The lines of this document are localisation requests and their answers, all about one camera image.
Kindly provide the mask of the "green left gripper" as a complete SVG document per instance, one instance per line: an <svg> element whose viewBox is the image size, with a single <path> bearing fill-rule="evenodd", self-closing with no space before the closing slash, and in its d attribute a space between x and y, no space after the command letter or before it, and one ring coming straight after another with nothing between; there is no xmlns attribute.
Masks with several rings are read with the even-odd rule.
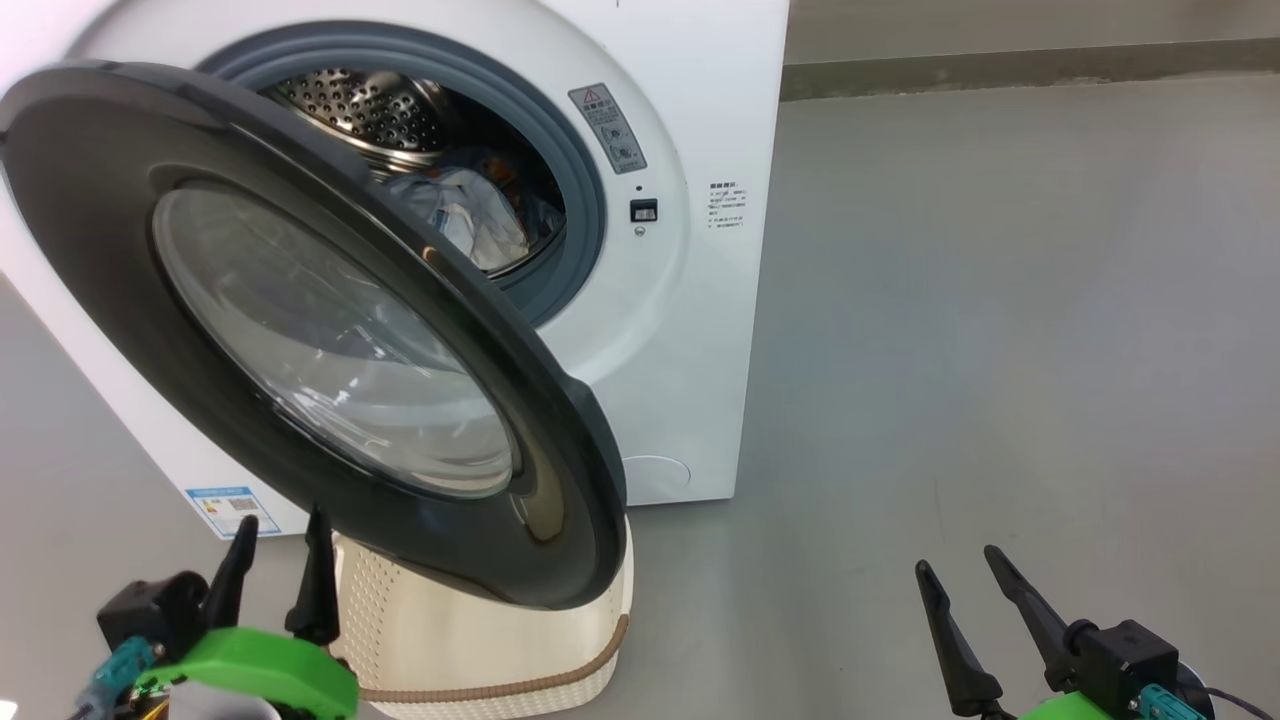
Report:
<svg viewBox="0 0 1280 720"><path fill-rule="evenodd" d="M355 674L320 647L340 635L328 515L319 503L310 511L305 533L308 556L294 606L285 615L285 629L294 638L256 628L227 628L239 623L244 578L253 566L257 538L259 518L244 516L209 583L205 624L211 632L177 661L143 671L134 687L151 691L193 682L302 711L312 719L356 717Z"/></svg>

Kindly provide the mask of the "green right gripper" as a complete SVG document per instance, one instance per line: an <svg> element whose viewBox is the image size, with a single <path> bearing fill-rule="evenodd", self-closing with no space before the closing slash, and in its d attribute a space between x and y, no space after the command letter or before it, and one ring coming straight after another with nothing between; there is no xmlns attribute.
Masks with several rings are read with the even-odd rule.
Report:
<svg viewBox="0 0 1280 720"><path fill-rule="evenodd" d="M1004 597L1016 607L1044 662L1044 680L1051 691L1075 691L1076 678L1065 646L1068 624L1047 600L995 544L984 557ZM951 614L950 597L931 564L915 564L915 578L941 676L952 714L957 717L1002 717L1004 689L973 653ZM1083 693L1056 696L1019 716L1020 720L1110 720Z"/></svg>

